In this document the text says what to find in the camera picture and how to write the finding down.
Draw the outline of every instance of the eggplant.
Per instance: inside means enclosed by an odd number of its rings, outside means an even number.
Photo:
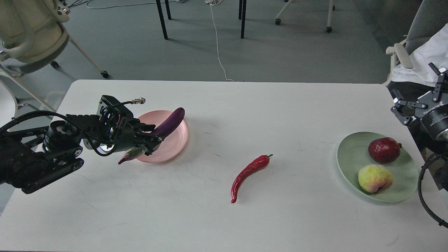
[[[185,116],[185,109],[183,108],[177,108],[176,110],[171,113],[171,115],[162,122],[157,128],[155,128],[151,133],[149,133],[152,136],[159,136],[159,137],[167,137],[170,135],[182,122]]]

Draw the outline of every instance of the white cloth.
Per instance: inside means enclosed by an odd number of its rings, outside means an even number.
[[[434,87],[437,83],[437,75],[428,64],[432,62],[439,69],[442,67],[448,69],[448,24],[409,57],[414,68],[406,69],[399,64],[392,71],[392,81],[414,82]]]

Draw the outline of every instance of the cylindrical motor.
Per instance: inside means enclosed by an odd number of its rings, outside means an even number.
[[[446,140],[448,135],[448,106],[440,106],[420,119],[434,141]]]

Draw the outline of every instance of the table leg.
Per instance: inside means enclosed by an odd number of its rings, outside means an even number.
[[[246,1],[243,0],[243,10],[242,10],[242,16],[241,16],[241,38],[244,38],[244,26],[246,24]]]
[[[160,0],[155,0],[155,3],[157,4],[157,10],[159,12],[160,24],[162,26],[162,32],[164,33],[164,39],[168,39],[167,29],[165,27],[164,14],[162,12],[162,4],[160,3]]]
[[[241,8],[243,7],[243,0],[240,0],[240,8],[238,9],[238,19],[241,20]]]
[[[168,20],[171,20],[171,12],[169,11],[169,0],[165,0],[165,7],[167,9]]]

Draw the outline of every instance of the chair leg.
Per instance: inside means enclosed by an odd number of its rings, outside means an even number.
[[[17,85],[19,85],[23,90],[25,90],[29,95],[31,95],[34,99],[36,99],[38,102],[40,102],[43,106],[47,107],[49,110],[51,110],[53,112],[56,112],[56,110],[50,104],[48,104],[43,99],[40,99],[33,91],[31,91],[29,88],[27,88],[25,85],[23,85],[21,78],[19,76],[14,76],[6,68],[4,68],[1,64],[0,64],[0,69],[2,72],[4,72],[6,74],[6,77],[13,80]]]
[[[241,38],[244,38],[244,27],[246,26],[246,3],[247,0],[243,0],[243,6],[241,11]]]
[[[87,53],[78,45],[78,43],[76,43],[76,41],[72,38],[72,36],[69,35],[69,40],[70,42],[76,47],[76,49],[78,49],[79,52],[81,52],[82,55],[84,55],[84,57],[86,57],[86,59],[99,71],[99,73],[104,77],[107,78],[109,77],[109,73],[103,69],[101,69],[99,67],[99,65],[97,65],[92,58],[90,58],[89,55],[87,55]]]
[[[328,20],[327,20],[327,32],[331,32],[332,29],[332,13],[333,13],[333,8],[334,8],[334,0],[329,0],[329,5],[328,5]]]
[[[241,20],[241,9],[243,8],[243,0],[240,0],[240,8],[238,9],[238,19]]]
[[[289,0],[284,6],[283,8],[280,10],[280,12],[277,14],[276,16],[276,25],[279,25],[281,22],[281,15],[283,15],[283,12],[286,11],[286,9],[293,3],[293,0]]]
[[[165,0],[165,7],[167,9],[168,20],[171,20],[171,11],[169,10],[169,0]]]
[[[157,4],[157,11],[159,12],[160,25],[162,26],[162,32],[164,34],[164,39],[168,39],[167,28],[165,27],[164,14],[162,12],[162,4],[160,3],[160,0],[155,0],[155,3]]]

